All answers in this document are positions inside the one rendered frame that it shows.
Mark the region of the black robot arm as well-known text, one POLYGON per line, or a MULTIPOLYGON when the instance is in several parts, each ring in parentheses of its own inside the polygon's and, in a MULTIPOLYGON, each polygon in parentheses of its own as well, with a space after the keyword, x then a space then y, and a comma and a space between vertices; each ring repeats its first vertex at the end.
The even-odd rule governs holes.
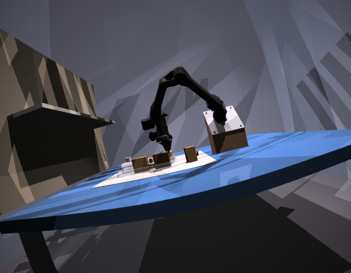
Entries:
POLYGON ((154 126, 166 125, 165 112, 161 114, 161 105, 165 95, 166 88, 180 84, 194 91, 197 95, 206 101, 207 107, 213 112, 213 119, 217 122, 226 121, 226 107, 224 102, 215 94, 210 94, 206 89, 194 81, 189 73, 183 67, 177 67, 170 71, 166 76, 159 80, 159 86, 154 102, 150 107, 150 117, 142 119, 143 130, 154 128, 154 126))

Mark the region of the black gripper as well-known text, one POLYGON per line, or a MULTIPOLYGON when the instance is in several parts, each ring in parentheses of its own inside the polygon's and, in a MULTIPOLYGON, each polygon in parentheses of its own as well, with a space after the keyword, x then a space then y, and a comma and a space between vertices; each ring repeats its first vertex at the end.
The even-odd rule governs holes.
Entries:
POLYGON ((159 131, 160 134, 160 136, 156 138, 156 142, 160 142, 159 144, 161 144, 164 147, 165 151, 170 153, 172 143, 172 140, 170 139, 173 139, 173 137, 169 134, 168 126, 157 126, 156 130, 159 131))

